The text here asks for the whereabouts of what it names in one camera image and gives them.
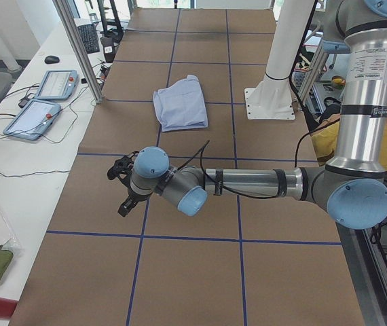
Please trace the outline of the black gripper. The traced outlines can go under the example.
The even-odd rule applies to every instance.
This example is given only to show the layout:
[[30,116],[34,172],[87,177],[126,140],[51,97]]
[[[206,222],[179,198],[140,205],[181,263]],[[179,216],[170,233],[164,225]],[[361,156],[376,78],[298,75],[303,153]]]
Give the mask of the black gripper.
[[146,201],[146,195],[141,195],[128,189],[128,197],[125,202],[121,203],[118,208],[118,213],[122,217],[126,217],[129,212],[140,202]]

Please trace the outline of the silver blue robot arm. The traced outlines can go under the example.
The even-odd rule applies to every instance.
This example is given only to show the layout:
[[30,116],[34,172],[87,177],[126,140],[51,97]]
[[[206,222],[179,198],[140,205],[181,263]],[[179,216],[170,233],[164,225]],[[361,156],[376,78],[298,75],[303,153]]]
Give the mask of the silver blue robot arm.
[[[138,8],[132,13],[128,30],[117,57],[116,73],[131,73],[127,86],[114,86],[111,110],[117,113],[114,152],[130,152],[143,147],[163,148],[171,163],[182,164],[210,139],[205,166],[234,168],[291,168],[296,140],[307,131],[302,112],[296,120],[249,120],[244,88],[254,86],[264,70],[276,22],[272,10],[175,10]],[[162,132],[155,116],[153,92],[171,86],[187,75],[200,81],[208,115],[207,128]],[[160,196],[140,202],[126,217],[111,206],[113,231],[139,234],[143,219],[149,234],[203,234],[209,237],[235,237],[236,195],[210,195],[194,217],[179,212]],[[242,198],[244,223],[251,233],[260,220],[290,227],[291,221],[332,228],[323,221],[326,213],[313,204],[292,199],[254,200]]]

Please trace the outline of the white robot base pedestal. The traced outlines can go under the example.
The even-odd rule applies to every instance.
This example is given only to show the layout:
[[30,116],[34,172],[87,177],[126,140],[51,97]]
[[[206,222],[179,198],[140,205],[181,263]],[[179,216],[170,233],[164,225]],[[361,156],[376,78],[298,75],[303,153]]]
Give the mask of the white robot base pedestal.
[[256,88],[244,90],[248,119],[295,119],[289,78],[315,9],[315,0],[283,2],[263,80]]

